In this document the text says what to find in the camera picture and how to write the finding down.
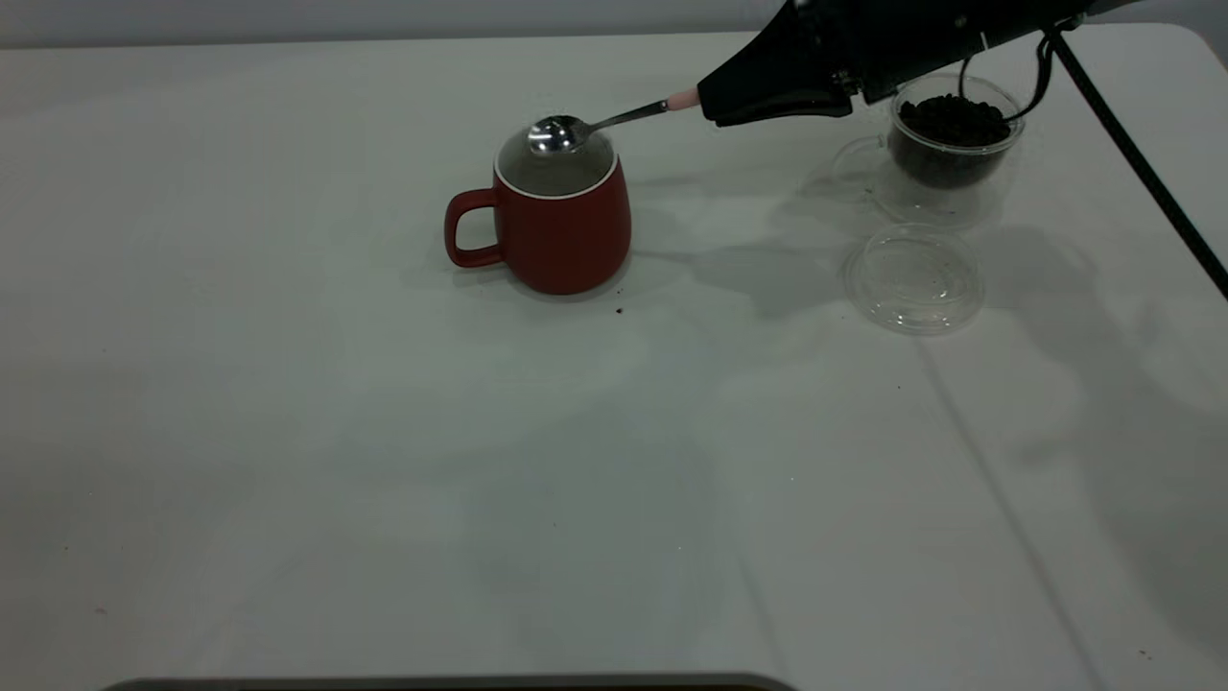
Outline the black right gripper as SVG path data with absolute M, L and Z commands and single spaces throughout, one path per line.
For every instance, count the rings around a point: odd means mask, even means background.
M 790 1 L 698 83 L 702 115 L 732 128 L 841 118 L 935 70 L 1087 12 L 1084 1 Z

